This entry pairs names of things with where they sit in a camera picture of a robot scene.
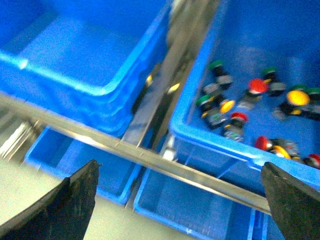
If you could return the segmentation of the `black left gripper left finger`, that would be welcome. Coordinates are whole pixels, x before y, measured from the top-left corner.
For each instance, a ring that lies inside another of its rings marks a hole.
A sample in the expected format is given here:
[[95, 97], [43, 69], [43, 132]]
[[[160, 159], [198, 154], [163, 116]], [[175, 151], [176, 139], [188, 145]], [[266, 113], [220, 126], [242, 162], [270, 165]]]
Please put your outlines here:
[[0, 226], [2, 240], [82, 240], [95, 207], [100, 165], [91, 160]]

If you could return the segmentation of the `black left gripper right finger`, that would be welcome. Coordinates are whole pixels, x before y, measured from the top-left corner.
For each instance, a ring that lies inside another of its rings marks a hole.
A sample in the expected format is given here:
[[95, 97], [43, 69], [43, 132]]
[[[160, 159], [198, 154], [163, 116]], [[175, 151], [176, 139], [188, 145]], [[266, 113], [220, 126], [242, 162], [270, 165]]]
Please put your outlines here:
[[320, 238], [320, 192], [271, 162], [261, 170], [271, 216], [286, 240]]

